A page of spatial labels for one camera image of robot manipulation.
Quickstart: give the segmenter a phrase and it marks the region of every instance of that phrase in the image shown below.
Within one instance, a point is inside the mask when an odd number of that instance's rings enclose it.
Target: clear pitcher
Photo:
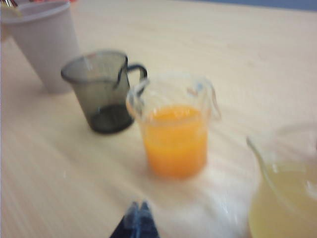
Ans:
[[[130,89],[126,104],[139,123],[149,165],[157,175],[185,178],[201,170],[210,118],[220,118],[207,79],[187,73],[146,78]]]
[[[316,238],[317,123],[247,142],[263,177],[249,213],[253,238]]]

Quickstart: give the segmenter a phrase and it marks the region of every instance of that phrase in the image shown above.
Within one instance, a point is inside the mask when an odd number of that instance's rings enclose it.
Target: wooden table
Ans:
[[[1,44],[2,237],[106,238],[131,201],[143,199],[162,238],[249,237],[259,172],[245,138],[317,121],[317,13],[176,0],[79,0],[71,11],[82,52],[120,49],[149,76],[206,75],[223,119],[210,128],[199,175],[157,178],[136,123],[93,133],[75,95],[46,93],[8,39]]]

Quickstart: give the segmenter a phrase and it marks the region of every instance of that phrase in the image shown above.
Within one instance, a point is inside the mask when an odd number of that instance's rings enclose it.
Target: blue object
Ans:
[[[317,11],[317,0],[202,0],[244,5],[280,7],[298,10]]]
[[[147,202],[141,208],[133,202],[110,238],[159,238],[159,233]]]

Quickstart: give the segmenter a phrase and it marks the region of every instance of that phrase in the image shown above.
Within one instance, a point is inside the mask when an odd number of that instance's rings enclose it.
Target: jug handle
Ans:
[[[138,69],[140,71],[140,81],[148,76],[147,70],[140,64],[131,64],[128,66],[128,72]]]
[[[217,103],[217,97],[216,97],[216,92],[214,90],[214,87],[212,85],[212,83],[209,81],[209,80],[206,80],[207,81],[207,84],[209,85],[210,87],[210,90],[211,90],[211,96],[210,96],[210,99],[211,99],[211,103],[212,103],[212,115],[214,115],[214,119],[215,120],[221,120],[221,112],[220,112],[220,109],[219,109],[219,106],[218,106],[218,103]]]

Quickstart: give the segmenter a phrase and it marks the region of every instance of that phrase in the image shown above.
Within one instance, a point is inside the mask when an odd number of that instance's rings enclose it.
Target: pitcher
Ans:
[[[139,64],[128,65],[128,57],[118,51],[97,51],[74,59],[61,76],[74,89],[92,130],[114,133],[132,122],[125,99],[130,88],[128,72],[138,69],[140,80],[147,76]]]
[[[207,160],[208,122],[220,118],[207,79],[186,73],[146,78],[130,89],[126,104],[157,175],[185,178],[201,170]]]
[[[253,238],[317,237],[317,123],[248,138],[262,172],[249,213]]]

